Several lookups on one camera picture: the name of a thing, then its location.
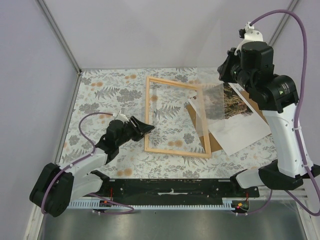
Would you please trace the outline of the light wooden picture frame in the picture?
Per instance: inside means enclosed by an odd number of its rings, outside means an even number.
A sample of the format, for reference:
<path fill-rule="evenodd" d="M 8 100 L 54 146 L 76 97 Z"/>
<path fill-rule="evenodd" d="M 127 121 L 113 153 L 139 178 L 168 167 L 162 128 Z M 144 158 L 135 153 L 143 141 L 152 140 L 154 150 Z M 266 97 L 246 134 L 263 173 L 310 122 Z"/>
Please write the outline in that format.
<path fill-rule="evenodd" d="M 182 157 L 195 157 L 195 158 L 203 158 L 209 159 L 212 157 L 212 150 L 211 150 L 211 143 L 209 137 L 209 130 L 208 130 L 208 123 L 207 123 L 207 116 L 205 112 L 205 102 L 203 96 L 203 88 L 201 84 L 190 84 L 190 83 L 183 83 L 179 81 L 173 81 L 164 78 L 158 78 L 153 76 L 147 76 L 145 82 L 145 122 L 147 124 L 150 123 L 150 104 L 151 104 L 151 96 L 150 96 L 150 85 L 151 83 L 155 84 L 162 84 L 173 86 L 177 88 L 183 88 L 188 90 L 194 90 L 197 93 L 197 99 L 199 101 L 200 107 L 200 126 L 202 127 L 203 133 L 203 148 L 204 153 L 200 152 L 190 152 L 190 151 L 181 151 L 181 150 L 172 150 L 172 149 L 159 149 L 159 148 L 151 148 L 149 146 L 150 137 L 149 134 L 146 134 L 144 137 L 144 151 L 149 153 L 156 153 L 156 154 L 164 154 L 164 155 L 174 155 L 174 156 L 182 156 Z"/>

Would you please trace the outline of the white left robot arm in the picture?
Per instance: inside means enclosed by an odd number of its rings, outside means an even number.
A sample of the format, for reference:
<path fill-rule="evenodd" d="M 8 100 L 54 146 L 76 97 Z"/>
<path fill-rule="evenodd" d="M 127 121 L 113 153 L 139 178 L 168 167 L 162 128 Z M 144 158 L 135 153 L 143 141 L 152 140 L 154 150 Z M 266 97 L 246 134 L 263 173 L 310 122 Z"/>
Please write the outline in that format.
<path fill-rule="evenodd" d="M 61 215 L 71 201 L 87 195 L 106 196 L 110 192 L 110 177 L 98 171 L 109 164 L 120 147 L 129 142 L 138 142 L 154 130 L 154 126 L 118 114 L 111 120 L 105 133 L 92 151 L 71 163 L 62 165 L 48 163 L 42 169 L 29 200 L 52 217 Z"/>

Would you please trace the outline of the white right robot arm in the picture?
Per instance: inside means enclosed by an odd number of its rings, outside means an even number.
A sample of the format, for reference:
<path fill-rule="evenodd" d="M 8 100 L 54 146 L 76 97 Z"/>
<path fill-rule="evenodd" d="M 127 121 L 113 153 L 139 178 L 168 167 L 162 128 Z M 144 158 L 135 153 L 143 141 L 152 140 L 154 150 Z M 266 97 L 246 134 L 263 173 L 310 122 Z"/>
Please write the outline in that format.
<path fill-rule="evenodd" d="M 231 177 L 229 191 L 242 196 L 248 188 L 266 186 L 271 190 L 295 190 L 320 168 L 301 152 L 295 113 L 299 103 L 295 82 L 274 73 L 274 49 L 263 41 L 246 42 L 227 51 L 218 67 L 219 80 L 239 84 L 262 111 L 273 137 L 277 158 L 257 170 L 243 170 Z"/>

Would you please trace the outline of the clear acrylic sheet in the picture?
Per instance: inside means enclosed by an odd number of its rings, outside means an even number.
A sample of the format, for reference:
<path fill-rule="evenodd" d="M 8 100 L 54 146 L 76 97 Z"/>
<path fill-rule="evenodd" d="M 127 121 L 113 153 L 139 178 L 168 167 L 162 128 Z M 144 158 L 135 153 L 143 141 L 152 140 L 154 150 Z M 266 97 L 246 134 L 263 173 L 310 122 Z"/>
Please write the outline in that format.
<path fill-rule="evenodd" d="M 196 95 L 188 101 L 195 110 L 195 129 L 200 137 L 225 127 L 223 84 L 198 84 Z"/>

